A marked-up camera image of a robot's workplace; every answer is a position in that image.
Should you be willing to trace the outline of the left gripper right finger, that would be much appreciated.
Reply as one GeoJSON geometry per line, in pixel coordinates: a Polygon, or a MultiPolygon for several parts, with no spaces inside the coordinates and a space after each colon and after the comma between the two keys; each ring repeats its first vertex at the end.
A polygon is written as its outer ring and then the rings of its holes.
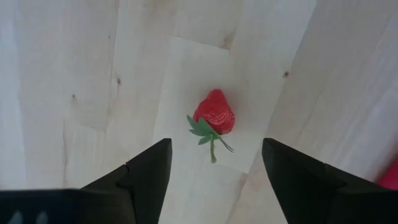
{"type": "Polygon", "coordinates": [[[267,176],[288,223],[397,223],[397,191],[318,161],[272,138],[267,176]]]}

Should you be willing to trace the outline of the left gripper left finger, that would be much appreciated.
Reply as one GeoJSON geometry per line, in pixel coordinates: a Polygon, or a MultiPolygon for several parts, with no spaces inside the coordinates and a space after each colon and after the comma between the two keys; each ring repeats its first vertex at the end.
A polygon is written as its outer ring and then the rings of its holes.
{"type": "Polygon", "coordinates": [[[3,190],[1,223],[158,223],[171,163],[165,138],[80,189],[3,190]]]}

